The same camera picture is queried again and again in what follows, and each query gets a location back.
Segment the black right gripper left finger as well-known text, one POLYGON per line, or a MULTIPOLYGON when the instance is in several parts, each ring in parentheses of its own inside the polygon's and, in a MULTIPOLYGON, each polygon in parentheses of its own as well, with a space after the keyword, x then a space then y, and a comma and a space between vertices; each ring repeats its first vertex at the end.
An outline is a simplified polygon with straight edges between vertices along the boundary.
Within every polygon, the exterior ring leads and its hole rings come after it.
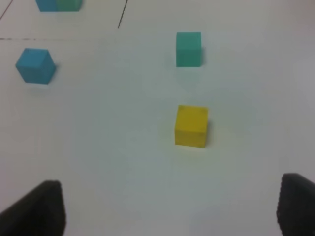
POLYGON ((62 236, 66 211, 62 184, 46 180, 0 213, 2 236, 62 236))

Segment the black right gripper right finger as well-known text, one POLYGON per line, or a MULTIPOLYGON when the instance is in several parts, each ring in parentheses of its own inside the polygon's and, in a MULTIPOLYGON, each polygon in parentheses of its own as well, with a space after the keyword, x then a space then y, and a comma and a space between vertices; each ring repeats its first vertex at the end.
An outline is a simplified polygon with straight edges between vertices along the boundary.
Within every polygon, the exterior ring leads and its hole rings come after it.
POLYGON ((277 222, 283 236, 315 234, 315 183, 298 173, 282 176, 277 222))

